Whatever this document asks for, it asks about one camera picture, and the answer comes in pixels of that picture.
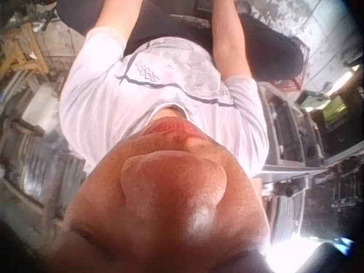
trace bright light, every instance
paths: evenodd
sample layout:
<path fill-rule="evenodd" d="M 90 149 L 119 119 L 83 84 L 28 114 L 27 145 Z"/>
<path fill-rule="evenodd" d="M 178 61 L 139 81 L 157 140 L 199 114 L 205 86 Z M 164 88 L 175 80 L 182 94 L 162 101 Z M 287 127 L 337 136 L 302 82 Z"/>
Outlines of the bright light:
<path fill-rule="evenodd" d="M 305 110 L 307 113 L 311 112 L 314 108 L 313 107 L 306 107 Z"/>
<path fill-rule="evenodd" d="M 321 242 L 304 237 L 293 237 L 273 245 L 267 253 L 267 262 L 275 273 L 296 272 Z"/>
<path fill-rule="evenodd" d="M 350 78 L 353 76 L 353 73 L 348 71 L 346 72 L 344 75 L 342 75 L 341 78 L 339 78 L 335 83 L 334 86 L 332 87 L 332 89 L 330 91 L 327 92 L 328 96 L 331 96 L 333 93 L 335 93 L 336 91 L 338 91 L 340 88 L 343 87 L 344 84 L 347 83 L 347 81 L 350 80 Z"/>

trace sleeve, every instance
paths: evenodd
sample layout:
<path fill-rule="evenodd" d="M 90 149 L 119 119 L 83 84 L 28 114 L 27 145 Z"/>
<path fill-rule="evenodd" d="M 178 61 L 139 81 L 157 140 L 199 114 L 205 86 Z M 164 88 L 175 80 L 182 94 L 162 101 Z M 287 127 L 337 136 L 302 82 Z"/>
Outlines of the sleeve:
<path fill-rule="evenodd" d="M 267 124 L 257 83 L 244 76 L 233 76 L 225 85 L 241 115 L 239 162 L 248 177 L 262 170 L 269 151 Z"/>
<path fill-rule="evenodd" d="M 110 71 L 124 67 L 120 60 L 125 47 L 119 32 L 107 27 L 92 29 L 62 90 L 59 113 L 63 134 L 71 148 L 86 159 L 89 170 L 115 143 L 110 130 L 122 97 L 115 91 L 118 84 Z"/>

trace mouth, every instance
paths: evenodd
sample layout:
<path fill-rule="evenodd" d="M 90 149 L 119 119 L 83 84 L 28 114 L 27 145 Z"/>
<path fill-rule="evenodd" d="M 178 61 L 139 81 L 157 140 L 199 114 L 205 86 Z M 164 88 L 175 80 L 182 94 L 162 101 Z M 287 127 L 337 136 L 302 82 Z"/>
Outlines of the mouth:
<path fill-rule="evenodd" d="M 206 139 L 204 133 L 202 133 L 193 124 L 182 118 L 161 118 L 149 126 L 142 135 L 150 135 L 154 133 L 173 132 L 190 135 L 191 137 L 198 137 Z"/>

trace metal pipe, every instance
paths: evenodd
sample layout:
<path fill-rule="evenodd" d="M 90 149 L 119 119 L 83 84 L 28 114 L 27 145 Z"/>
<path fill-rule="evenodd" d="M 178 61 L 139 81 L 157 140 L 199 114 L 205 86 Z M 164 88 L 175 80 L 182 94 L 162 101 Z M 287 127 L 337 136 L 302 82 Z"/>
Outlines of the metal pipe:
<path fill-rule="evenodd" d="M 44 209 L 41 205 L 39 205 L 37 202 L 35 202 L 32 198 L 24 194 L 22 191 L 14 187 L 9 181 L 5 179 L 1 179 L 1 182 L 4 183 L 6 188 L 14 194 L 17 198 L 19 198 L 26 206 L 28 206 L 31 210 L 36 212 L 37 214 L 43 216 L 44 215 Z M 58 227 L 62 227 L 63 225 L 63 219 L 60 218 L 54 218 L 53 223 L 57 225 Z"/>

